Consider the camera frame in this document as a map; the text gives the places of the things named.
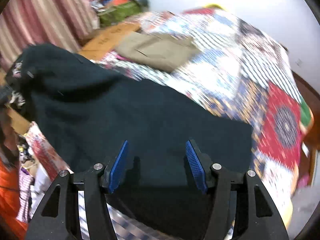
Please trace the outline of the dark navy pants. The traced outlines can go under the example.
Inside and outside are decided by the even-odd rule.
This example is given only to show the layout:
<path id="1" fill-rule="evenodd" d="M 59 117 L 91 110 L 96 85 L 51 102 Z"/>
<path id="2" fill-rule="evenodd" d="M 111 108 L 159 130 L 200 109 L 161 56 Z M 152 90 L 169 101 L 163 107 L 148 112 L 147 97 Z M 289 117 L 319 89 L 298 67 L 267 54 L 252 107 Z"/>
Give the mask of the dark navy pants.
<path id="1" fill-rule="evenodd" d="M 231 171 L 251 162 L 250 124 L 212 115 L 176 90 L 136 81 L 52 44 L 25 48 L 6 80 L 22 94 L 22 115 L 73 172 L 129 153 L 108 203 L 163 233 L 202 238 L 212 204 L 195 185 L 185 156 L 199 149 Z"/>

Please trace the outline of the clothes pile on floor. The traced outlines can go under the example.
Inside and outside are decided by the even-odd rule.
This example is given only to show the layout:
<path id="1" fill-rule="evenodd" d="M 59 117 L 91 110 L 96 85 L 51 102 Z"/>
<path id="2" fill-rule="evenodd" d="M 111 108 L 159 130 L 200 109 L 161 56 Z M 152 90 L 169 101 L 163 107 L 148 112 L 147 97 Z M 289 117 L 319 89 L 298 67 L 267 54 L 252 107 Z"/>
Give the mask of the clothes pile on floor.
<path id="1" fill-rule="evenodd" d="M 29 223 L 46 193 L 50 179 L 26 139 L 18 139 L 20 209 L 17 219 Z"/>

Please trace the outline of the colourful patchwork bed quilt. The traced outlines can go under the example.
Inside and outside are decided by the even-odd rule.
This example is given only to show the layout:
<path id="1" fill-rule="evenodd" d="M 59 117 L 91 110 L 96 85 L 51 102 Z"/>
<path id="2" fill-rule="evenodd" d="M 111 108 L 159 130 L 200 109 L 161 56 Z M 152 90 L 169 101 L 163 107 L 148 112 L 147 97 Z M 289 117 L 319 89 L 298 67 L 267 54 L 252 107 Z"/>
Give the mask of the colourful patchwork bed quilt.
<path id="1" fill-rule="evenodd" d="M 220 9 L 200 8 L 177 15 L 146 12 L 121 23 L 139 24 L 135 32 L 142 34 L 194 39 L 201 52 L 171 73 L 132 62 L 114 49 L 97 62 L 133 79 L 173 88 L 214 116 L 251 124 L 253 170 L 289 225 L 300 143 L 313 117 L 294 81 L 285 49 Z"/>

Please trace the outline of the khaki folded pants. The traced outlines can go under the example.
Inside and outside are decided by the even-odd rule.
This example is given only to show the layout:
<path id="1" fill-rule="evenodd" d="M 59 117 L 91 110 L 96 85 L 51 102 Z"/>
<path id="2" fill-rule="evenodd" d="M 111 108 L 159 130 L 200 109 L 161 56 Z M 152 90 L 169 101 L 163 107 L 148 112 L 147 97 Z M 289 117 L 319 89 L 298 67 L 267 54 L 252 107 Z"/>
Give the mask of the khaki folded pants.
<path id="1" fill-rule="evenodd" d="M 190 36 L 137 32 L 126 35 L 114 50 L 132 62 L 167 73 L 173 72 L 201 52 Z"/>

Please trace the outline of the orange cardboard box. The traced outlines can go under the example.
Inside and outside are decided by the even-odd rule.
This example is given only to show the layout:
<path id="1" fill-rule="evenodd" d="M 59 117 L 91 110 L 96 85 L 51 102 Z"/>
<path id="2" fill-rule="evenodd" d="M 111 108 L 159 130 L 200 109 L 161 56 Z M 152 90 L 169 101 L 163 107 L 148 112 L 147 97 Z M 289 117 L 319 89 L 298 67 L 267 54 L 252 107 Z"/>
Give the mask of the orange cardboard box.
<path id="1" fill-rule="evenodd" d="M 99 34 L 86 43 L 78 52 L 81 56 L 94 61 L 100 61 L 119 42 L 132 32 L 138 31 L 140 25 L 136 23 L 119 23 L 101 30 Z"/>

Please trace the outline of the green storage bag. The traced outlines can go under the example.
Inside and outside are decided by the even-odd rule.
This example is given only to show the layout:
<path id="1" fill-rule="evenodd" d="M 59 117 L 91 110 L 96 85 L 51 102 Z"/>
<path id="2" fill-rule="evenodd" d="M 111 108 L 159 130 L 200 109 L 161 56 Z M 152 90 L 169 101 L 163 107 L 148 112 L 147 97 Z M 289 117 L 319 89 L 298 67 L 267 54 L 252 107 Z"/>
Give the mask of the green storage bag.
<path id="1" fill-rule="evenodd" d="M 99 17 L 100 26 L 104 28 L 117 24 L 125 20 L 125 18 L 141 12 L 142 10 L 136 2 L 129 1 L 117 6 L 109 7 L 108 9 L 104 9 L 103 11 L 99 12 L 97 16 Z"/>

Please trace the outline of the pink striped curtain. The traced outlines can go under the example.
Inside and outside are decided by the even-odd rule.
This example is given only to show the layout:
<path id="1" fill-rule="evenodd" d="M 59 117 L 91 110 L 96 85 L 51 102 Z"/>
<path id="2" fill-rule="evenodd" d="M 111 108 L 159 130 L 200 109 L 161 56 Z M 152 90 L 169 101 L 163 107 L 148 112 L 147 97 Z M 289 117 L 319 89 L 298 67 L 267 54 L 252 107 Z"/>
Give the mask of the pink striped curtain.
<path id="1" fill-rule="evenodd" d="M 71 52 L 99 28 L 89 0 L 9 0 L 1 12 L 1 67 L 8 70 L 31 44 L 52 43 Z"/>

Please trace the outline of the yellow curved headboard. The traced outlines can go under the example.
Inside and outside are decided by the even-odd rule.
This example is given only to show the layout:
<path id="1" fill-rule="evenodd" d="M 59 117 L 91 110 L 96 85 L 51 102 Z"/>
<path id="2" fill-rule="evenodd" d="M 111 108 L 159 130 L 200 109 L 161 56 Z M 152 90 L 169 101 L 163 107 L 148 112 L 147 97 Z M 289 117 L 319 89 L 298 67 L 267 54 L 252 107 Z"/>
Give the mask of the yellow curved headboard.
<path id="1" fill-rule="evenodd" d="M 214 3 L 205 5 L 204 7 L 207 8 L 207 9 L 220 9 L 220 10 L 223 10 L 223 7 L 221 7 L 218 4 L 214 4 Z"/>

